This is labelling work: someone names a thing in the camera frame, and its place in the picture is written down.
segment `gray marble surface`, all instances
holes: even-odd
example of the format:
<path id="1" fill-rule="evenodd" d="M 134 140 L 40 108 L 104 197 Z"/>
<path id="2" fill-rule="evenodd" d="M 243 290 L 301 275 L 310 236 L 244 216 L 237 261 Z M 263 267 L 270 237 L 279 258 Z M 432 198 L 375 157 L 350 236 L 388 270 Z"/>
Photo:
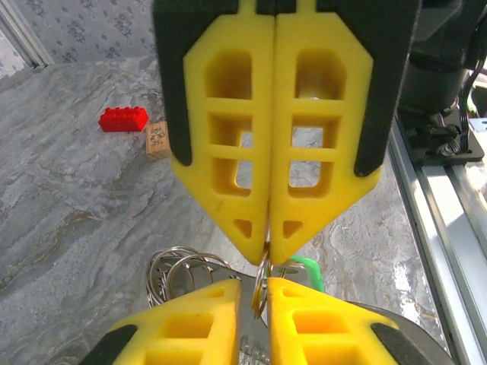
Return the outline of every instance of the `gray marble surface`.
<path id="1" fill-rule="evenodd" d="M 146 308 L 157 249 L 192 246 L 255 272 L 169 161 L 148 161 L 143 133 L 102 133 L 97 118 L 115 106 L 164 117 L 154 58 L 50 66 L 0 84 L 1 364 L 76 364 Z M 320 263 L 329 294 L 402 314 L 444 344 L 388 159 L 377 188 L 301 254 Z"/>

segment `floral wallpaper pattern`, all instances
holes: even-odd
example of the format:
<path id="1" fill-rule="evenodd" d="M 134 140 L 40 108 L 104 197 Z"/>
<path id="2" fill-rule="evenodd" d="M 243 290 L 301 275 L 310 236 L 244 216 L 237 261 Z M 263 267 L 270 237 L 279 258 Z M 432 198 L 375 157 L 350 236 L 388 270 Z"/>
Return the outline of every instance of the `floral wallpaper pattern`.
<path id="1" fill-rule="evenodd" d="M 22 57 L 15 51 L 0 30 L 0 79 L 11 76 L 26 66 Z"/>
<path id="2" fill-rule="evenodd" d="M 155 52 L 152 0 L 16 0 L 56 62 Z"/>

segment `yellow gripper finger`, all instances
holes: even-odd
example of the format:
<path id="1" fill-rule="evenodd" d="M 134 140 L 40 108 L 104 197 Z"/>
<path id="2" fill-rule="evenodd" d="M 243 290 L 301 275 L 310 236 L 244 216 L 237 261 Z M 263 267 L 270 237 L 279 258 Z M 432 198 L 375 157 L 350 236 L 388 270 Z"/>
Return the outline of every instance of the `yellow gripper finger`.
<path id="1" fill-rule="evenodd" d="M 378 181 L 379 169 L 354 174 L 373 59 L 316 0 L 277 15 L 255 0 L 207 2 L 211 11 L 190 2 L 180 30 L 167 26 L 177 3 L 154 6 L 173 171 L 254 265 L 269 228 L 270 260 L 281 264 Z M 305 128 L 323 133 L 320 146 L 293 145 Z M 292 186 L 303 163 L 319 177 Z"/>
<path id="2" fill-rule="evenodd" d="M 272 364 L 396 365 L 371 326 L 388 318 L 282 278 L 269 279 Z"/>
<path id="3" fill-rule="evenodd" d="M 240 281 L 219 281 L 125 318 L 80 365 L 238 363 Z"/>

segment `key ring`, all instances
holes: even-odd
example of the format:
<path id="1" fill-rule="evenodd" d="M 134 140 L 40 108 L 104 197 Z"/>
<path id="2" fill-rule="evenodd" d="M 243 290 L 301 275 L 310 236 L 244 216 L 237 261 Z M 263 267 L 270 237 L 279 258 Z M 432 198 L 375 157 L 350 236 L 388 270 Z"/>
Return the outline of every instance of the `key ring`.
<path id="1" fill-rule="evenodd" d="M 176 262 L 169 270 L 169 272 L 167 273 L 167 299 L 168 300 L 171 300 L 174 298 L 174 294 L 173 294 L 173 286 L 172 286 L 172 280 L 173 280 L 173 276 L 174 276 L 174 273 L 176 272 L 176 270 L 181 266 L 183 265 L 185 262 L 191 260 L 191 259 L 200 259 L 200 260 L 203 260 L 203 261 L 208 261 L 207 259 L 212 259 L 212 260 L 215 260 L 217 262 L 220 262 L 224 267 L 228 268 L 228 269 L 232 269 L 231 266 L 228 264 L 228 262 L 226 262 L 225 260 L 223 260 L 220 256 L 217 256 L 217 255 L 214 255 L 212 253 L 195 253 L 195 254 L 192 254 L 192 255 L 188 255 L 188 256 L 185 256 L 183 257 L 181 260 L 179 260 L 178 262 Z"/>
<path id="2" fill-rule="evenodd" d="M 262 315 L 267 302 L 267 278 L 271 276 L 272 265 L 269 258 L 270 242 L 264 243 L 262 260 L 256 274 L 256 284 L 253 288 L 252 309 L 253 318 L 258 319 Z"/>
<path id="3" fill-rule="evenodd" d="M 156 264 L 159 262 L 159 260 L 165 256 L 184 257 L 185 255 L 194 255 L 196 253 L 198 253 L 196 250 L 185 246 L 175 246 L 154 253 L 145 272 L 145 287 L 147 290 L 147 301 L 150 307 L 162 304 L 167 300 L 164 294 L 159 292 L 156 283 L 154 283 L 154 270 L 156 270 Z M 194 290 L 195 279 L 193 277 L 193 273 L 186 265 L 185 269 L 189 275 L 189 279 L 191 280 Z"/>

